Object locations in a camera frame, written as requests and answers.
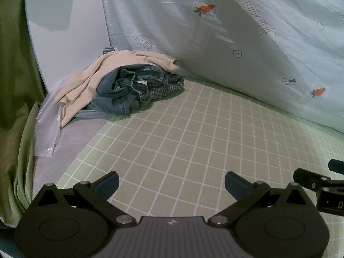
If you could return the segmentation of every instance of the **gray surface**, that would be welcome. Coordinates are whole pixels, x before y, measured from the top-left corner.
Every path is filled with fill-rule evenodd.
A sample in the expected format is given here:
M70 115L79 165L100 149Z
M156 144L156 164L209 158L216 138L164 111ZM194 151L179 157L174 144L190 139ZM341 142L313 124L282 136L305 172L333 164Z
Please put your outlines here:
M230 232L212 228L202 217L143 217L119 229L93 258L251 258Z
M33 197L47 182L57 183L80 151L107 122L106 119L75 119L61 130L53 156L36 158Z

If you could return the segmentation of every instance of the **beige shirt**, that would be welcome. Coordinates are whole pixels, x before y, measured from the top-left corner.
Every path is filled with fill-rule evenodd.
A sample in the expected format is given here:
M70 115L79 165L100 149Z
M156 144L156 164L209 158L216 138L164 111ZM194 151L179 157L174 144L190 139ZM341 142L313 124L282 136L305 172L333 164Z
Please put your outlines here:
M55 102L64 102L61 110L61 127L64 127L83 107L97 95L101 79L115 68L132 64L150 64L175 73L176 59L148 51L111 51L94 61L86 70L74 75L55 97Z

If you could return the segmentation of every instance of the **carrot print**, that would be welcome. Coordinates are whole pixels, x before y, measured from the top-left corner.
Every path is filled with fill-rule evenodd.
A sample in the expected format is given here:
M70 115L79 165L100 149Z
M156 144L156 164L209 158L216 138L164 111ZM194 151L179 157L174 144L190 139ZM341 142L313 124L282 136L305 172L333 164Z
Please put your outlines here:
M315 96L320 96L322 93L324 93L324 91L326 90L326 88L319 88L319 89L316 89L311 92L309 92L310 94L312 94L312 97L314 98Z
M194 12L198 13L199 16L202 16L202 14L207 14L211 12L213 8L215 8L215 5L207 5L207 6L202 6L202 7L197 7Z

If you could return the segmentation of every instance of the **gray floor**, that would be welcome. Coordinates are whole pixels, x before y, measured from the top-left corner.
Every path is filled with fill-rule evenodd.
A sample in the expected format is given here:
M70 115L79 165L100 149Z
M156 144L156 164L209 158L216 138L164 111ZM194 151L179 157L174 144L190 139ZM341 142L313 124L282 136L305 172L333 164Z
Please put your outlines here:
M61 131L60 140L51 158L35 161L33 197L47 182L57 183L80 151L107 122L106 119L75 119Z

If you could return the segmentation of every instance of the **olive green fabric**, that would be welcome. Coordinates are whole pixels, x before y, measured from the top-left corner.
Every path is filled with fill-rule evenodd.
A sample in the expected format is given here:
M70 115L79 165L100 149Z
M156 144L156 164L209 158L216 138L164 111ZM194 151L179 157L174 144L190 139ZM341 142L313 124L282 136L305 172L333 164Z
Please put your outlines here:
M33 137L45 90L24 0L0 0L0 219L16 227L31 202Z

